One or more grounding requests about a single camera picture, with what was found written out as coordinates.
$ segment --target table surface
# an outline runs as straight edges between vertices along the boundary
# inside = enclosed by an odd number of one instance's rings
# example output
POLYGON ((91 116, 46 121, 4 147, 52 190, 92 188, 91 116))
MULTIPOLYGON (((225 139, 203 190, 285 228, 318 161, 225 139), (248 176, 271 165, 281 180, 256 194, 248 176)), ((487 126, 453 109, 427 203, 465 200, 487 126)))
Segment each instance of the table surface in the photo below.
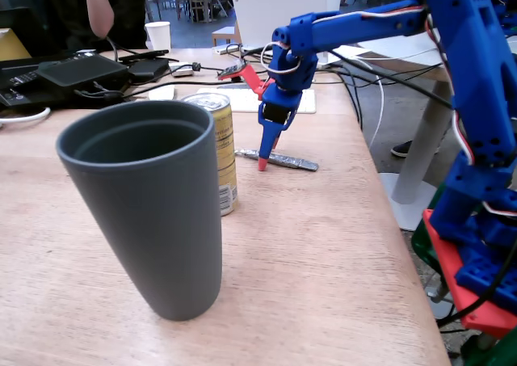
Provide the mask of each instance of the table surface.
MULTIPOLYGON (((209 49, 172 54, 233 62, 209 49)), ((179 86, 179 98, 196 89, 179 86)), ((320 170, 259 173, 237 159, 221 293, 189 322, 151 311, 57 159, 58 133, 91 111, 0 130, 0 364, 449 364, 346 91, 314 89, 318 113, 299 115, 278 152, 320 170)), ((234 113, 233 125, 236 147, 259 146, 255 114, 234 113)))
MULTIPOLYGON (((508 42, 510 50, 513 53, 517 53, 517 36, 508 38, 508 42)), ((371 51, 364 54, 366 58, 392 58, 391 60, 369 61, 373 65, 391 69, 392 71, 422 69, 441 63, 435 44, 425 32, 412 36, 393 36, 384 39, 362 41, 358 45, 371 51)), ((435 81, 448 82, 443 67, 433 69, 422 76, 435 81)))

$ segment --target black shirt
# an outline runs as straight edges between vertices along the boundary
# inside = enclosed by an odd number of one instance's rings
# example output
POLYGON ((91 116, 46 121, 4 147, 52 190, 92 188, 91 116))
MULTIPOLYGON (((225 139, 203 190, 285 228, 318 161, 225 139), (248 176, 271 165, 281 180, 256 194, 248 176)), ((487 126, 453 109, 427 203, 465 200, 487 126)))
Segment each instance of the black shirt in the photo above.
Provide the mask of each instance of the black shirt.
MULTIPOLYGON (((145 0, 108 0, 115 14, 108 36, 125 48, 146 48, 145 0)), ((62 48, 111 49, 92 31, 86 0, 44 0, 48 28, 62 48)))

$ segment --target green object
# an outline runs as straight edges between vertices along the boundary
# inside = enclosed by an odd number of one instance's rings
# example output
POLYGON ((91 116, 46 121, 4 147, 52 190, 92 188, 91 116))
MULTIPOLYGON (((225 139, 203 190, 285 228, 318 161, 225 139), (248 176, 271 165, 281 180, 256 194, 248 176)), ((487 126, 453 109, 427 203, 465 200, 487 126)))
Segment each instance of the green object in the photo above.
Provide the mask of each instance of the green object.
MULTIPOLYGON (((445 190, 445 184, 440 184, 438 190, 436 190, 435 196, 433 196, 432 201, 429 203, 430 209, 435 208, 438 203, 439 198, 441 197, 443 190, 445 190)), ((413 247, 416 255, 427 265, 432 267, 435 271, 439 273, 440 276, 443 276, 442 268, 439 265, 438 257, 436 257, 435 248, 431 242, 431 238, 429 237, 429 233, 427 232, 426 225, 423 220, 418 224, 417 229, 413 233, 413 237, 411 238, 411 246, 413 247)))
POLYGON ((517 366, 517 328, 488 350, 479 348, 478 338, 471 336, 461 346, 464 366, 517 366))

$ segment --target person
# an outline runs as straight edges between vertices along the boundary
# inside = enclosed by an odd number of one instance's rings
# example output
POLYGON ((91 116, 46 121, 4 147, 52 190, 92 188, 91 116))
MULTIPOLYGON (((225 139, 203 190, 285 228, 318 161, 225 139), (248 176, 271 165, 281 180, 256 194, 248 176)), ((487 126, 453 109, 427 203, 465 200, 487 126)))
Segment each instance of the person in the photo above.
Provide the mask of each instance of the person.
POLYGON ((67 49, 146 48, 145 0, 44 0, 48 29, 67 49))

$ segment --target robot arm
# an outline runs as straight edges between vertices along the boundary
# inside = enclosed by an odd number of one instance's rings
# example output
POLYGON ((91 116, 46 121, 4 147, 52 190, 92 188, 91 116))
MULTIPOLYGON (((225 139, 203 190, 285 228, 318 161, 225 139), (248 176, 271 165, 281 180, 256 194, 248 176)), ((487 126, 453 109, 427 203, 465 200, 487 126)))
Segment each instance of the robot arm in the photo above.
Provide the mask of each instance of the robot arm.
POLYGON ((316 71, 317 53, 342 44, 411 35, 423 30, 426 11, 415 0, 341 15, 311 13, 291 20, 273 32, 269 76, 275 80, 264 92, 258 122, 263 126, 258 168, 264 170, 280 133, 289 128, 302 91, 309 89, 316 71))
MULTIPOLYGON (((490 0, 426 1, 427 7, 406 1, 347 15, 302 15, 277 28, 268 69, 275 82, 263 92, 258 112, 263 126, 258 168, 266 168, 280 133, 296 115, 302 91, 310 88, 316 53, 420 32, 429 9, 441 36, 440 54, 453 89, 452 124, 463 150, 431 224, 442 239, 458 246, 464 266, 457 283, 479 295, 490 286, 486 273, 498 271, 517 240, 517 193, 507 189, 517 164, 511 125, 517 117, 517 67, 490 0)), ((517 268, 512 271, 517 279, 517 268)), ((516 293, 498 288, 492 300, 517 314, 516 293)))

